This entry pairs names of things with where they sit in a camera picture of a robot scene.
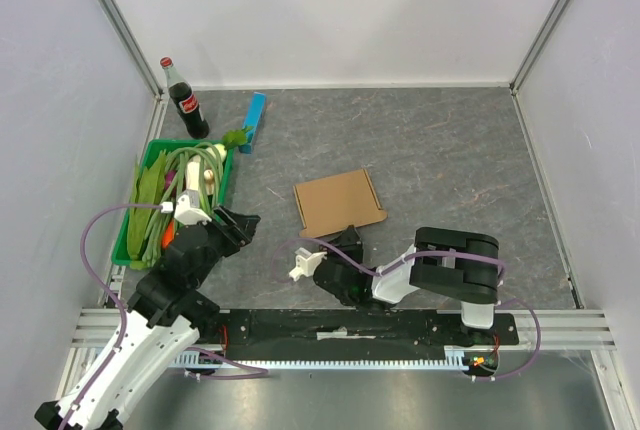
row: cardboard box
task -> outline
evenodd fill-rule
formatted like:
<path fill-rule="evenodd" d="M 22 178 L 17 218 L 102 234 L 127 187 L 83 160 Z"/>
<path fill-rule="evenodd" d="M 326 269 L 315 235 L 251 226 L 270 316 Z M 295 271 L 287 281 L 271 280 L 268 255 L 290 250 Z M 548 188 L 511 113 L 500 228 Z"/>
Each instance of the cardboard box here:
<path fill-rule="evenodd" d="M 301 237 L 323 237 L 349 225 L 361 227 L 387 218 L 364 168 L 299 183 L 293 189 L 304 226 Z"/>

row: green plastic crate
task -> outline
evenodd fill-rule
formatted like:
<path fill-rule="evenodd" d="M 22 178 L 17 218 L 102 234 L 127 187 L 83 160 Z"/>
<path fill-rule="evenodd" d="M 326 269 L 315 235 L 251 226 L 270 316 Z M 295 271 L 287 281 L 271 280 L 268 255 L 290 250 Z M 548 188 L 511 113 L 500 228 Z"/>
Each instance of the green plastic crate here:
<path fill-rule="evenodd" d="M 218 140 L 210 140 L 211 143 L 220 143 Z M 202 140 L 151 140 L 147 145 L 147 151 L 142 159 L 140 168 L 150 167 L 156 161 L 162 150 L 167 153 L 182 147 L 195 147 L 202 143 Z M 229 186 L 229 177 L 231 176 L 231 168 L 233 167 L 233 149 L 227 151 L 227 158 L 224 161 L 224 172 L 222 173 L 222 182 L 220 182 L 220 194 L 218 204 L 223 204 Z M 129 227 L 129 210 L 125 213 L 116 244 L 111 253 L 111 261 L 115 265 L 128 266 L 131 264 L 129 252 L 127 252 L 127 229 Z"/>

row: white backdrop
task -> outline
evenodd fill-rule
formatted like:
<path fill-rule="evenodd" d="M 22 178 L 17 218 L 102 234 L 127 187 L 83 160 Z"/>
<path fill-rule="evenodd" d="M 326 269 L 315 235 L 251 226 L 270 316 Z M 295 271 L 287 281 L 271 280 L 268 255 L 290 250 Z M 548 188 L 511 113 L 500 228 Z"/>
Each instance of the white backdrop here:
<path fill-rule="evenodd" d="M 575 277 L 640 398 L 640 0 L 574 0 L 521 93 Z"/>
<path fill-rule="evenodd" d="M 554 0 L 116 0 L 160 81 L 196 86 L 495 84 Z"/>
<path fill-rule="evenodd" d="M 0 15 L 0 427 L 28 430 L 97 303 L 80 234 L 127 200 L 153 98 L 97 0 L 0 0 Z M 89 237 L 102 269 L 105 220 Z"/>

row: bottle label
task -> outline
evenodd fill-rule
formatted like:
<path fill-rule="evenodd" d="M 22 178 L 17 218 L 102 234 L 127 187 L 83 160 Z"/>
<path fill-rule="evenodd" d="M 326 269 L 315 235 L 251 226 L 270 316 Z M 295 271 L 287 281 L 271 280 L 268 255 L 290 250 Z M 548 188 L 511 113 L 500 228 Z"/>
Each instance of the bottle label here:
<path fill-rule="evenodd" d="M 191 113 L 196 108 L 198 108 L 198 100 L 193 93 L 189 98 L 180 102 L 180 110 L 182 110 L 182 113 Z"/>

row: cable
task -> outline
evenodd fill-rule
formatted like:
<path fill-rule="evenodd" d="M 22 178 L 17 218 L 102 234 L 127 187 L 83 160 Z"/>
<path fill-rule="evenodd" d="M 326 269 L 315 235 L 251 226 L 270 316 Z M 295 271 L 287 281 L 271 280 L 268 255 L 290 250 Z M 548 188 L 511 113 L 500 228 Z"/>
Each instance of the cable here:
<path fill-rule="evenodd" d="M 533 308 L 531 308 L 531 306 L 528 303 L 523 302 L 519 298 L 512 298 L 511 300 L 508 300 L 508 301 L 504 302 L 503 304 L 498 305 L 497 308 L 510 307 L 514 303 L 520 304 L 524 308 L 526 308 L 529 311 L 529 313 L 531 314 L 531 317 L 533 318 L 533 323 L 536 326 L 536 346 L 533 349 L 533 353 L 531 354 L 531 357 L 529 358 L 529 360 L 527 360 L 527 362 L 524 365 L 522 365 L 521 367 L 516 368 L 515 370 L 512 370 L 510 372 L 503 373 L 502 375 L 495 375 L 495 376 L 491 376 L 491 377 L 475 377 L 474 381 L 476 381 L 476 382 L 495 382 L 495 381 L 498 381 L 498 380 L 504 380 L 506 378 L 510 378 L 510 377 L 514 377 L 516 375 L 520 375 L 522 372 L 524 372 L 525 370 L 530 368 L 535 363 L 535 361 L 538 359 L 538 356 L 540 355 L 540 344 L 542 342 L 542 329 L 540 328 L 540 320 L 538 320 L 538 316 L 536 315 L 536 312 L 533 310 Z"/>
<path fill-rule="evenodd" d="M 240 375 L 203 375 L 201 373 L 193 373 L 188 370 L 185 370 L 185 375 L 196 378 L 198 380 L 248 380 L 253 378 L 262 378 L 266 377 L 269 374 L 269 370 L 266 368 L 252 367 L 250 365 L 245 365 L 243 363 L 234 362 L 233 360 L 229 360 L 222 355 L 218 355 L 217 353 L 210 352 L 209 350 L 205 350 L 204 348 L 199 347 L 189 347 L 187 350 L 191 350 L 193 352 L 203 353 L 207 357 L 218 360 L 222 363 L 226 363 L 227 365 L 231 365 L 236 368 L 240 368 L 242 370 L 253 370 L 253 373 L 243 373 Z"/>
<path fill-rule="evenodd" d="M 114 205 L 112 207 L 104 209 L 103 211 L 95 215 L 91 220 L 89 220 L 89 223 L 87 223 L 87 226 L 82 231 L 82 236 L 80 237 L 80 258 L 82 259 L 84 268 L 87 270 L 87 273 L 89 274 L 89 276 L 93 280 L 95 280 L 95 282 L 100 286 L 100 288 L 104 290 L 107 296 L 111 300 L 113 300 L 113 303 L 116 305 L 116 308 L 120 313 L 120 333 L 118 333 L 116 341 L 114 342 L 113 347 L 111 347 L 111 350 L 109 351 L 109 354 L 107 355 L 107 357 L 104 359 L 104 361 L 95 371 L 95 373 L 91 376 L 91 378 L 89 378 L 89 380 L 84 385 L 84 387 L 82 387 L 80 392 L 78 392 L 77 397 L 73 400 L 73 402 L 71 402 L 69 411 L 66 413 L 66 415 L 62 419 L 62 422 L 60 422 L 60 426 L 58 427 L 58 430 L 65 430 L 67 423 L 73 416 L 74 407 L 77 407 L 78 405 L 80 405 L 80 402 L 82 401 L 84 396 L 87 394 L 91 386 L 95 383 L 95 381 L 102 374 L 102 372 L 104 372 L 105 368 L 107 368 L 111 360 L 113 360 L 113 357 L 116 354 L 116 349 L 120 348 L 120 345 L 122 344 L 122 340 L 124 340 L 124 336 L 127 332 L 127 311 L 124 308 L 124 304 L 120 301 L 118 296 L 115 293 L 113 293 L 113 291 L 109 288 L 109 286 L 106 283 L 104 283 L 102 279 L 98 276 L 98 274 L 93 270 L 93 268 L 91 267 L 91 264 L 89 263 L 89 259 L 87 258 L 87 236 L 89 235 L 89 230 L 91 230 L 91 227 L 93 227 L 93 224 L 96 223 L 101 217 L 103 217 L 107 213 L 114 212 L 116 210 L 121 210 L 123 208 L 161 209 L 162 207 L 160 205 L 153 205 L 150 203 L 123 203 L 121 205 Z"/>
<path fill-rule="evenodd" d="M 328 248 L 329 250 L 331 250 L 332 252 L 340 256 L 344 261 L 346 261 L 347 263 L 355 267 L 358 271 L 374 277 L 388 275 L 389 273 L 400 268 L 404 263 L 408 262 L 409 260 L 415 260 L 416 258 L 421 258 L 421 257 L 454 257 L 454 258 L 460 258 L 462 260 L 471 260 L 474 262 L 482 262 L 482 263 L 488 263 L 490 265 L 495 265 L 498 267 L 498 280 L 501 280 L 504 278 L 506 274 L 506 268 L 507 268 L 505 262 L 497 258 L 483 257 L 482 255 L 474 255 L 472 253 L 464 253 L 464 252 L 455 252 L 455 251 L 446 251 L 446 250 L 425 250 L 421 252 L 410 253 L 403 259 L 398 260 L 389 268 L 386 268 L 383 272 L 378 273 L 375 270 L 370 270 L 364 265 L 356 262 L 351 257 L 349 257 L 349 255 L 344 253 L 342 250 L 340 250 L 339 248 L 337 248 L 336 246 L 328 242 L 325 242 L 324 240 L 320 240 L 319 238 L 292 238 L 291 240 L 287 240 L 282 245 L 280 245 L 276 249 L 276 251 L 273 252 L 273 256 L 271 257 L 271 263 L 269 265 L 270 272 L 271 272 L 271 275 L 274 276 L 276 281 L 279 283 L 288 283 L 288 282 L 292 282 L 292 280 L 289 278 L 287 278 L 286 280 L 283 280 L 277 274 L 275 274 L 274 264 L 275 264 L 276 257 L 285 247 L 288 247 L 291 244 L 296 242 L 311 242 L 311 243 L 316 243 L 318 245 L 321 245 L 325 248 Z"/>

